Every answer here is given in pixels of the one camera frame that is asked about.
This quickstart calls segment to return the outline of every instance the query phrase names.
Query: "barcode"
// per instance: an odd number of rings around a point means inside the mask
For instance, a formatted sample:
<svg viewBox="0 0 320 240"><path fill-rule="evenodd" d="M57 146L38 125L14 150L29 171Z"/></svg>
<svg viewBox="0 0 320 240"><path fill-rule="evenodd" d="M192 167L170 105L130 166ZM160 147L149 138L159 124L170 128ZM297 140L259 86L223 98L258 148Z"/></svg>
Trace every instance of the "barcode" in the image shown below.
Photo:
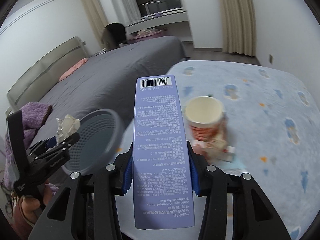
<svg viewBox="0 0 320 240"><path fill-rule="evenodd" d="M147 78L140 80L140 88L172 85L171 77Z"/></svg>

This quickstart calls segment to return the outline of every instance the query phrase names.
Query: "bed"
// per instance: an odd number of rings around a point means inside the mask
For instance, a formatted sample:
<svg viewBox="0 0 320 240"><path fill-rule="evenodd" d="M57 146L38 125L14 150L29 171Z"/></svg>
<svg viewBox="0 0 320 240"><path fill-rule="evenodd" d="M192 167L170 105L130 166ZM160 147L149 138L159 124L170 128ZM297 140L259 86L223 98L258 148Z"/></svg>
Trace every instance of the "bed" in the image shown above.
<svg viewBox="0 0 320 240"><path fill-rule="evenodd" d="M87 57L77 37L61 44L34 64L7 93L16 111L32 101L53 106L45 125L34 142L52 137L56 117L75 118L102 108L115 110L127 126L133 118L134 93L138 77L165 74L185 57L176 37L151 39L89 58L81 68L58 83L59 77Z"/></svg>

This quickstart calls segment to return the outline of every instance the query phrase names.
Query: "metal screw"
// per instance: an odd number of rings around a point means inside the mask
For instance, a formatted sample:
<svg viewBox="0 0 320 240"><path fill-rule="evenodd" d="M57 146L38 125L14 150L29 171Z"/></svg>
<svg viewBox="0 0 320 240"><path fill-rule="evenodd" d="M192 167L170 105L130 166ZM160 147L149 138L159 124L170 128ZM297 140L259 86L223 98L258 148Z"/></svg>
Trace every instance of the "metal screw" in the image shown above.
<svg viewBox="0 0 320 240"><path fill-rule="evenodd" d="M216 171L216 167L215 166L213 166L213 165L209 165L209 166L207 166L207 171Z"/></svg>
<svg viewBox="0 0 320 240"><path fill-rule="evenodd" d="M250 179L251 179L251 175L250 175L249 173L244 173L244 174L242 175L242 177L243 177L244 179L246 179L246 180L250 180Z"/></svg>
<svg viewBox="0 0 320 240"><path fill-rule="evenodd" d="M70 174L70 178L72 178L72 179L76 179L78 177L79 177L79 172L73 172Z"/></svg>
<svg viewBox="0 0 320 240"><path fill-rule="evenodd" d="M106 170L107 171L113 171L116 168L116 166L114 164L108 164L106 166Z"/></svg>

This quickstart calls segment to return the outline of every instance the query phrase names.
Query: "beige curtain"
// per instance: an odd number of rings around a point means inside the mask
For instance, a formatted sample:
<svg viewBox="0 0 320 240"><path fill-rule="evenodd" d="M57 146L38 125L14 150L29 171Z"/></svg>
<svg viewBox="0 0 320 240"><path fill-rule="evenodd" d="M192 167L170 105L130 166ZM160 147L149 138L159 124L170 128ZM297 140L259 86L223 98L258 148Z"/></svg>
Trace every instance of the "beige curtain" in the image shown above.
<svg viewBox="0 0 320 240"><path fill-rule="evenodd" d="M223 51L256 55L256 22L252 0L221 0Z"/></svg>
<svg viewBox="0 0 320 240"><path fill-rule="evenodd" d="M84 5L84 10L89 19L93 33L103 49L105 46L102 41L102 32L104 27L108 25L108 22L104 16L100 3L98 0L82 0L82 3Z"/></svg>

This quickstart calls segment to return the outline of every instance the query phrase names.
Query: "pink pillow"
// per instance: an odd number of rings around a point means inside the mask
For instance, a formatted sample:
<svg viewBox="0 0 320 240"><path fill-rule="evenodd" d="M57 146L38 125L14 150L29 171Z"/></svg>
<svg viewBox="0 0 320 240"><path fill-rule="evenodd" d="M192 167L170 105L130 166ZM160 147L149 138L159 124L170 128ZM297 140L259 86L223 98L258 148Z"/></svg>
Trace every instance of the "pink pillow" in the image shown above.
<svg viewBox="0 0 320 240"><path fill-rule="evenodd" d="M59 78L59 82L61 80L64 80L66 77L70 76L74 71L76 71L78 68L80 68L84 63L86 63L88 61L88 59L85 57L83 59L81 59L78 63L76 63L74 66L72 66L71 68L69 68L60 78Z"/></svg>

